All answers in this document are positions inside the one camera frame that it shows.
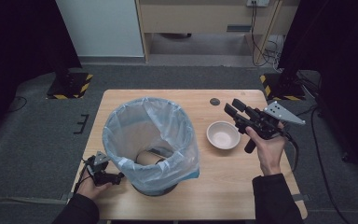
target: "white wall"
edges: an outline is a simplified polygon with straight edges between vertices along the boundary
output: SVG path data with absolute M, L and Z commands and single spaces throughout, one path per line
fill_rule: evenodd
M 78 56 L 144 57 L 134 0 L 57 0 Z

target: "gray floor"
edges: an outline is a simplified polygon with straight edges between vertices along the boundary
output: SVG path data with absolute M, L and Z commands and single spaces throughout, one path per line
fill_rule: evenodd
M 194 40 L 159 36 L 153 43 L 152 52 L 155 53 L 148 63 L 85 64 L 94 78 L 83 99 L 46 100 L 53 74 L 21 84 L 17 94 L 23 98 L 16 99 L 10 108 L 19 110 L 7 113 L 0 123 L 0 197 L 58 199 L 71 189 L 99 103 L 107 89 L 263 90 L 259 76 L 274 72 L 271 64 L 253 66 L 251 52 L 241 35 L 230 36 L 225 43 L 220 35 L 192 35 L 190 38 Z M 204 41 L 200 51 L 197 51 L 197 44 L 188 46 L 199 38 Z M 220 44 L 228 49 L 237 46 L 243 51 L 225 51 L 226 47 L 216 47 Z M 315 72 L 304 73 L 313 80 L 319 78 Z M 280 101 L 280 104 L 297 114 L 308 110 L 315 102 L 307 95 L 306 101 Z M 83 120 L 82 114 L 89 114 L 85 130 L 83 134 L 73 134 L 79 130 L 77 123 Z M 300 147 L 295 171 L 297 184 L 302 193 L 312 198 L 306 202 L 309 215 L 305 222 L 344 223 L 326 192 L 312 137 L 310 113 L 301 118 L 308 125 L 292 125 L 290 133 Z M 341 147 L 322 118 L 315 115 L 313 123 L 333 198 L 348 221 L 358 223 L 358 164 L 341 160 Z M 290 160 L 293 149 L 287 147 L 286 153 Z M 0 203 L 0 223 L 50 223 L 61 210 L 62 205 Z

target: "human hand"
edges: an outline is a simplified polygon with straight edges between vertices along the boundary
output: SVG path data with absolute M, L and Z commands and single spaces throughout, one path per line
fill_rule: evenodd
M 281 156 L 286 138 L 277 136 L 269 140 L 261 138 L 251 127 L 246 127 L 246 132 L 257 146 L 257 155 L 260 160 L 260 168 L 264 175 L 276 175 L 281 173 Z
M 86 196 L 91 200 L 95 200 L 101 192 L 109 189 L 113 185 L 112 183 L 106 183 L 101 186 L 95 186 L 94 181 L 87 170 L 84 172 L 81 181 L 82 183 L 80 184 L 77 193 Z

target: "yellow and black hazard tape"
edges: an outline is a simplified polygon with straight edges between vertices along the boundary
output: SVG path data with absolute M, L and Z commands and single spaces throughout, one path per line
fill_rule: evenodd
M 89 84 L 91 82 L 92 79 L 91 74 L 88 74 L 86 79 L 84 80 L 83 84 L 82 84 L 82 88 L 79 92 L 76 92 L 74 94 L 62 94 L 62 93 L 57 93 L 57 94 L 52 94 L 52 95 L 48 95 L 48 99 L 58 99 L 58 100 L 64 100 L 64 99 L 74 99 L 74 98 L 82 98 L 84 96 L 84 94 L 86 93 L 87 88 L 89 87 Z
M 264 90 L 266 92 L 266 97 L 269 100 L 305 100 L 304 96 L 294 96 L 294 95 L 283 95 L 283 96 L 272 96 L 271 88 L 266 81 L 265 76 L 260 76 L 261 82 L 263 83 Z

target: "plastic bag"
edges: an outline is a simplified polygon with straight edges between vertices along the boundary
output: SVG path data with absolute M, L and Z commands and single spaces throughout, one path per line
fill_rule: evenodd
M 179 105 L 165 99 L 145 97 L 115 109 L 103 128 L 103 146 L 118 170 L 146 195 L 161 195 L 200 174 L 191 121 Z M 134 162 L 151 148 L 167 159 L 146 166 Z

